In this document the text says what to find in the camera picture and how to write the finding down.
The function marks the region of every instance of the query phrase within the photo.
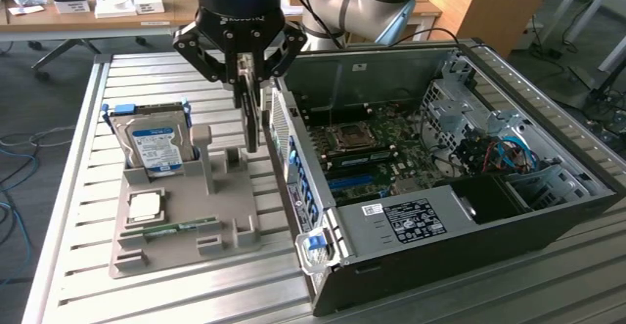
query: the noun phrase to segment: sticker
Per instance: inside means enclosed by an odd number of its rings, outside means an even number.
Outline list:
[[[383,205],[380,203],[375,205],[364,205],[360,209],[363,210],[364,216],[372,216],[374,214],[380,214],[383,212]]]
[[[370,155],[370,159],[372,159],[375,161],[376,159],[387,158],[390,155],[391,155],[391,152],[375,153],[375,154]]]
[[[351,161],[344,161],[344,162],[342,163],[342,166],[354,165],[354,164],[359,164],[359,163],[364,163],[364,162],[367,162],[367,161],[370,161],[370,158],[354,159],[354,160],[351,160]]]
[[[354,64],[352,65],[352,71],[366,71],[368,69],[367,64]]]
[[[144,168],[152,172],[168,172],[179,169],[183,158],[177,146],[172,144],[172,128],[155,128],[133,131],[133,140],[144,162]]]
[[[169,25],[169,21],[144,21],[141,22],[141,26],[167,26]]]
[[[446,228],[427,199],[392,205],[383,209],[396,238],[402,243],[446,233]]]

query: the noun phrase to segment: paper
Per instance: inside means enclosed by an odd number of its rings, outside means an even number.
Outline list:
[[[33,12],[43,11],[43,6],[37,5],[36,7],[11,7],[9,12],[12,15],[25,15],[32,14]]]

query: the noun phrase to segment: blue hard drive label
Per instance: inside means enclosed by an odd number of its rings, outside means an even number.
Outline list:
[[[384,207],[383,212],[402,243],[446,233],[443,223],[426,198]]]
[[[132,135],[147,170],[167,174],[180,169],[183,159],[177,145],[172,143],[176,137],[173,128],[136,130]]]

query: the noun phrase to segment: gray floor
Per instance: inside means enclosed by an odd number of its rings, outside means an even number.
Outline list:
[[[561,0],[546,0],[536,20],[542,22],[554,12]],[[566,53],[561,59],[565,65],[575,65],[590,70],[595,68],[626,34],[626,23],[606,15],[597,15],[590,26],[581,35],[577,46],[578,54]],[[135,44],[132,38],[93,41],[96,47],[109,54],[171,51],[168,37],[148,37],[149,47]],[[44,42],[52,48],[59,42]],[[31,64],[41,56],[41,52],[31,50],[25,43],[16,43],[7,56],[0,57],[0,136],[17,132],[36,132],[57,126],[75,124],[84,89],[89,77],[92,54],[83,47],[72,49],[56,60],[45,70],[52,81],[41,84],[32,78]],[[551,74],[558,68],[532,58],[524,52],[514,52],[510,57],[512,65],[535,80]],[[550,90],[582,88],[573,83],[566,74],[554,76],[540,82],[540,87]],[[615,88],[626,88],[626,75],[618,79]],[[56,199],[57,185],[63,174],[68,146],[45,148],[39,154],[40,168],[36,175],[17,188],[11,190],[15,205],[24,216],[32,243],[33,258],[20,278],[35,274],[39,248],[41,247],[49,213]],[[21,164],[21,160],[0,155],[0,177],[4,177]],[[0,227],[4,235],[7,225]],[[9,242],[0,247],[0,279],[9,276],[24,260],[24,242],[16,230]],[[0,323],[19,323],[28,297],[29,282],[0,287]]]

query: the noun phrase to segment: wooden desk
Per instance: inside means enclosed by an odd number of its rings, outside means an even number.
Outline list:
[[[479,37],[507,56],[543,0],[430,0],[443,14],[435,26],[459,38]],[[431,39],[448,39],[432,32]]]
[[[163,4],[164,13],[96,19],[93,16],[95,0],[89,2],[92,12],[59,14],[55,6],[48,4],[44,6],[44,11],[21,16],[9,14],[5,8],[16,5],[12,0],[4,0],[0,2],[0,41],[171,34],[179,26],[193,21],[197,1],[163,0]],[[410,23],[427,28],[439,15],[440,10],[427,0],[418,0]],[[292,15],[287,19],[299,21],[302,16]]]

